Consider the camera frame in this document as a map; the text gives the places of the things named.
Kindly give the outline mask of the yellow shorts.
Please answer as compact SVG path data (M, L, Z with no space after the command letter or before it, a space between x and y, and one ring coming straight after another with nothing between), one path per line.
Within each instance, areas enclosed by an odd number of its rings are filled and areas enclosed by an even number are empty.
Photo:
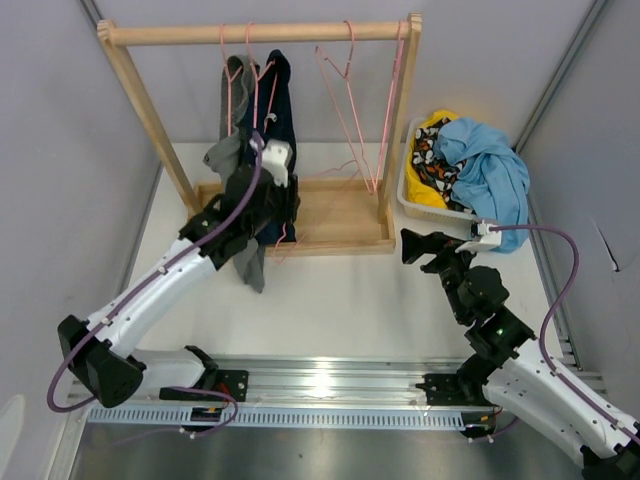
M407 199L410 202L458 212L464 210L453 200L452 193L465 162L450 165L434 150L441 128L457 118L458 115L449 110L438 110L410 128L405 162Z

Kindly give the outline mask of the pink hanger of yellow shorts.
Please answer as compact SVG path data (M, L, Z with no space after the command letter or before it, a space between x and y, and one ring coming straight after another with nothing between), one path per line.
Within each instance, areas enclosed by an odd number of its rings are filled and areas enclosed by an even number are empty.
M397 83L399 79L403 49L404 49L404 40L402 39L402 35L401 35L401 22L398 22L396 49L395 49L395 56L393 60L392 75L391 75L391 81L390 81L390 87L389 87L389 94L387 98L387 105L385 109L383 130L382 130L382 136L381 136L381 142L380 142L379 154L378 154L378 163L377 163L375 174L370 174L371 194L378 193L381 189L380 182L381 182L382 167L386 162L385 155L389 150L392 109L396 103L395 94L396 94Z

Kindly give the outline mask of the camouflage patterned shorts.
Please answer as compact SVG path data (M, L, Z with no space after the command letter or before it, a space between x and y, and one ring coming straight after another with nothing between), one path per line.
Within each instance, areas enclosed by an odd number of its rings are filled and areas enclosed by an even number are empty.
M470 213L470 209L452 198L453 185L467 161L449 164L434 150L441 128L451 121L451 118L443 117L415 131L410 167L417 175L418 185L411 190L411 202Z

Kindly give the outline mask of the pink hanger of camouflage shorts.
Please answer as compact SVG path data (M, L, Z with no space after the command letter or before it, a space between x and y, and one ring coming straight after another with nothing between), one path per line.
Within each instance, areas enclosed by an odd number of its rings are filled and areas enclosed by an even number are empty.
M376 180L366 158L364 137L351 87L350 73L355 49L355 34L349 20L344 20L343 23L348 29L349 43L345 62L343 64L336 63L320 45L315 47L314 58L352 155L352 163L355 165L367 192L373 195L376 192ZM336 93L335 84L330 79L331 73L337 76L344 87L342 96Z

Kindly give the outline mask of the light blue shorts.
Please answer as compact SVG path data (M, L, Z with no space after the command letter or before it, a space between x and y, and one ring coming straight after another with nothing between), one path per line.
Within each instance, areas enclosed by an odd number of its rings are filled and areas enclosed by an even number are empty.
M441 127L434 150L459 169L452 185L455 202L501 226L529 222L529 172L502 131L460 117Z

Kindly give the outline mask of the pink hanger of blue shorts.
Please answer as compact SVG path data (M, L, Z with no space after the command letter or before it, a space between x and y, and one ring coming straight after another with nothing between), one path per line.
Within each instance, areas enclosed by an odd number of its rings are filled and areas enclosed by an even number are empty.
M315 179L320 179L320 180L326 180L326 175L328 175L329 173L333 173L333 172L341 172L345 167L349 166L350 164L356 164L357 161L355 159L351 159L345 163L343 163L340 167L333 167L333 168L329 168L326 169L324 171L321 172L317 172L314 175L310 175L308 177L305 177L305 180L315 180ZM317 227L319 226L319 224L326 218L326 216L331 212L331 208L333 207L333 204L338 200L338 198L340 197L340 193L344 190L344 187L341 187L339 189L339 192L336 193L333 197L333 199L331 201L329 201L328 203L326 203L325 205L323 205L322 207L319 208L319 212L317 212L314 217L313 220L311 221L312 225L308 227L308 229L300 234L299 236L296 237L296 241L292 244L291 248L284 253L282 256L280 256L279 258L276 257L276 253L278 251L279 245L281 244L281 241L283 239L283 237L279 238L278 241L276 242L275 246L273 247L273 252L272 252L272 258L274 259L275 263L280 266L282 265L289 257L292 256L293 252L295 251L296 247L298 245L300 245L303 240L314 230L317 229Z

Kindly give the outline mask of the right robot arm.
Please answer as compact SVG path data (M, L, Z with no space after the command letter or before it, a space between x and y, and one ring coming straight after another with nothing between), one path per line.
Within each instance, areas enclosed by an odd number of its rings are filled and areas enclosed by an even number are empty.
M586 479L639 476L639 421L554 359L546 345L553 317L534 331L506 306L508 290L495 268L475 265L508 227L475 221L466 239L443 232L401 231L401 257L435 274L473 355L454 373L427 373L417 388L433 406L502 407L559 447Z

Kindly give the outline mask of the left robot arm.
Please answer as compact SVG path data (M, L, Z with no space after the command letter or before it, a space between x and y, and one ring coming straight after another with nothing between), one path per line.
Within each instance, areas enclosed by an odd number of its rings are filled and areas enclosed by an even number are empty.
M198 282L219 271L268 224L295 219L298 178L282 180L271 168L238 167L224 192L179 231L163 258L136 284L86 319L67 316L57 328L63 367L106 408L139 390L164 399L210 393L218 366L201 349L186 346L161 354L141 351L147 331Z

